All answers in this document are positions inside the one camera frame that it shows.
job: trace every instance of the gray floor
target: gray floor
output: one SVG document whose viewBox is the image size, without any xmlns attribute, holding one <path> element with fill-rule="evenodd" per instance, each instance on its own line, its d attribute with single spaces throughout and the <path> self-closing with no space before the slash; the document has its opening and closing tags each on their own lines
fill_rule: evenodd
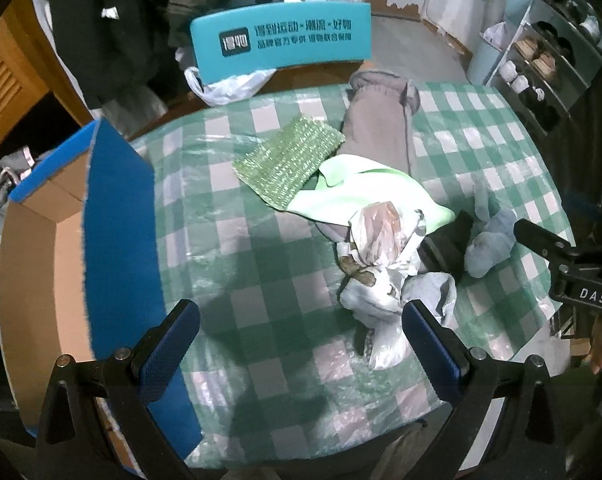
<svg viewBox="0 0 602 480">
<path fill-rule="evenodd" d="M 415 81 L 468 82 L 459 53 L 419 22 L 373 16 L 372 62 Z"/>
</svg>

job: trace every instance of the clothing tag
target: clothing tag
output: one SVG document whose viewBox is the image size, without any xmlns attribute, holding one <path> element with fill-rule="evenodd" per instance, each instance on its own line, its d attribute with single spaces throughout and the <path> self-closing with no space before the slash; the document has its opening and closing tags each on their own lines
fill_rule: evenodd
<svg viewBox="0 0 602 480">
<path fill-rule="evenodd" d="M 110 18 L 111 20 L 118 20 L 118 10 L 116 7 L 110 7 L 109 9 L 103 9 L 101 11 L 102 18 Z"/>
</svg>

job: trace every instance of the blue gripper pad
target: blue gripper pad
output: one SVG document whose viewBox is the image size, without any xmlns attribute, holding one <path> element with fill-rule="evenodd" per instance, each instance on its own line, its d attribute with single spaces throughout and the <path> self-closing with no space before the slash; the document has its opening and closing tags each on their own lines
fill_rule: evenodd
<svg viewBox="0 0 602 480">
<path fill-rule="evenodd" d="M 445 335 L 441 331 L 446 329 L 437 323 L 423 303 L 419 303 L 423 307 L 422 312 L 424 311 L 424 314 L 431 318 L 431 323 L 435 323 L 436 326 L 431 326 L 417 309 L 416 302 L 410 301 L 404 306 L 401 314 L 403 333 L 423 366 L 437 396 L 455 406 L 463 396 L 462 371 L 439 338 Z"/>
<path fill-rule="evenodd" d="M 138 396 L 143 403 L 163 396 L 200 326 L 199 308 L 188 301 L 139 370 Z"/>
</svg>

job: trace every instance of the teal box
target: teal box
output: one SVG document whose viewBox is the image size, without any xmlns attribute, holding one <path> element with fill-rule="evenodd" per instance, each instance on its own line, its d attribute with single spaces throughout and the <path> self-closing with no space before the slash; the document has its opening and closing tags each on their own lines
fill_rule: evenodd
<svg viewBox="0 0 602 480">
<path fill-rule="evenodd" d="M 242 7 L 193 20 L 190 34 L 204 84 L 255 70 L 369 59 L 372 51 L 365 3 Z"/>
</svg>

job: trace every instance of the checkered tablecloth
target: checkered tablecloth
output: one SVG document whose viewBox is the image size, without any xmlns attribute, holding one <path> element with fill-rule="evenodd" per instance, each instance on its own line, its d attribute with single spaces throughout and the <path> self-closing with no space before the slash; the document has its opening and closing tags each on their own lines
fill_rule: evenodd
<svg viewBox="0 0 602 480">
<path fill-rule="evenodd" d="M 473 173 L 499 206 L 572 237 L 529 135 L 496 90 L 424 84 L 414 117 L 417 178 L 441 203 L 473 211 Z M 363 327 L 337 302 L 334 246 L 309 221 L 267 206 L 236 178 L 251 152 L 303 113 L 340 128 L 347 87 L 260 96 L 180 118 L 137 140 L 156 171 L 167 309 L 201 308 L 181 371 L 204 431 L 187 462 L 220 467 L 312 458 L 360 444 L 438 404 L 414 354 L 370 371 Z M 465 276 L 454 317 L 468 346 L 507 359 L 555 311 L 543 259 L 516 245 L 482 280 Z"/>
</svg>

